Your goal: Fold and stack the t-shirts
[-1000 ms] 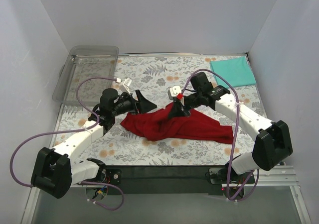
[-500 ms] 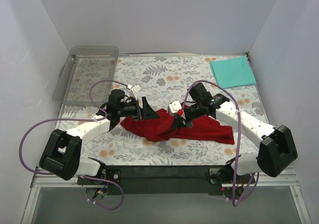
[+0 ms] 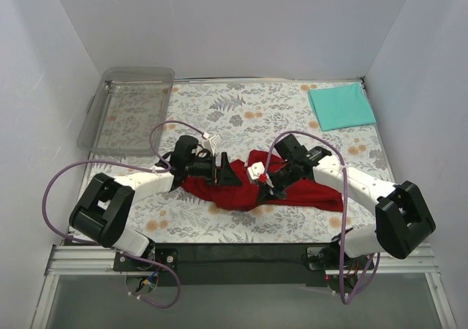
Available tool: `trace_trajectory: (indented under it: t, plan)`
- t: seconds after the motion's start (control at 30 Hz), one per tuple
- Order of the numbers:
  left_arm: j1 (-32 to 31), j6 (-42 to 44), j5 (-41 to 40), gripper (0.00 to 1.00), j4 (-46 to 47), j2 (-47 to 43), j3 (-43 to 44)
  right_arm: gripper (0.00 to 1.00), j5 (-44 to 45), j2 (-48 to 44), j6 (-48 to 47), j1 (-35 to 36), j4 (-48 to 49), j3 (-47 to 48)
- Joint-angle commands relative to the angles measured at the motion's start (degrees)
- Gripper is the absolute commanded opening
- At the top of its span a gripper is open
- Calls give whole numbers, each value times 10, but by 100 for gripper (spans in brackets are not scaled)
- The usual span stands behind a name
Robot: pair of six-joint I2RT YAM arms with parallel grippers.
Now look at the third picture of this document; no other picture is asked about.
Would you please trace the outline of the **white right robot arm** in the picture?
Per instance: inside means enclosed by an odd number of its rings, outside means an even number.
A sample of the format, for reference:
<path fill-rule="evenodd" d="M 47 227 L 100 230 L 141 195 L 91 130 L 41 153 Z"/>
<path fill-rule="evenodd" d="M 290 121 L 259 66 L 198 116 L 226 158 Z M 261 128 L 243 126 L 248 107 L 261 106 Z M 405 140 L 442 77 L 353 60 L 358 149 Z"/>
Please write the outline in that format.
<path fill-rule="evenodd" d="M 257 201 L 287 198 L 287 188 L 303 179 L 332 188 L 343 200 L 353 200 L 373 213 L 375 223 L 351 228 L 331 241 L 331 261 L 338 268 L 350 267 L 358 257 L 386 252 L 403 260 L 435 230 L 436 225 L 419 187 L 405 181 L 395 184 L 374 178 L 343 161 L 322 146 L 308 149 L 293 134 L 276 141 L 275 150 L 285 164 L 276 172 L 262 162 L 247 168 L 247 175 L 260 188 Z"/>

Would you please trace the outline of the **clear plastic bin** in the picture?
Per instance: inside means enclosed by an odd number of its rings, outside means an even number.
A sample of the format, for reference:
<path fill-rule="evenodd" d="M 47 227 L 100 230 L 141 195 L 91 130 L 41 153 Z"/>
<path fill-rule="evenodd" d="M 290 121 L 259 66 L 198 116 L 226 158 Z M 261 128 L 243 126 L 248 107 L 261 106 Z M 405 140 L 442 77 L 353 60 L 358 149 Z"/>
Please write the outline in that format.
<path fill-rule="evenodd" d="M 164 67 L 111 67 L 86 110 L 78 148 L 96 155 L 152 156 L 175 73 Z"/>

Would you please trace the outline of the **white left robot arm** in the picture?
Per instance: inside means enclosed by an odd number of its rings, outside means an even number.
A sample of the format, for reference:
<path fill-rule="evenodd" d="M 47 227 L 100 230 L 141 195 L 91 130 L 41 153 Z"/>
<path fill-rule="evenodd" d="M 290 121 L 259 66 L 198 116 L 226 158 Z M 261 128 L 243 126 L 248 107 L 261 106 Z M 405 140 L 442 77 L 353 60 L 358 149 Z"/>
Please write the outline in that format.
<path fill-rule="evenodd" d="M 201 148 L 198 139 L 182 135 L 169 155 L 171 169 L 159 173 L 148 172 L 110 177 L 95 175 L 72 210 L 70 226 L 105 248 L 114 248 L 130 254 L 130 261 L 139 270 L 150 269 L 156 260 L 149 248 L 151 240 L 127 226 L 133 203 L 155 194 L 177 189 L 188 177 L 202 178 L 215 186 L 241 186 L 241 179 L 228 162 L 227 153 L 221 153 L 221 163 L 207 147 Z"/>

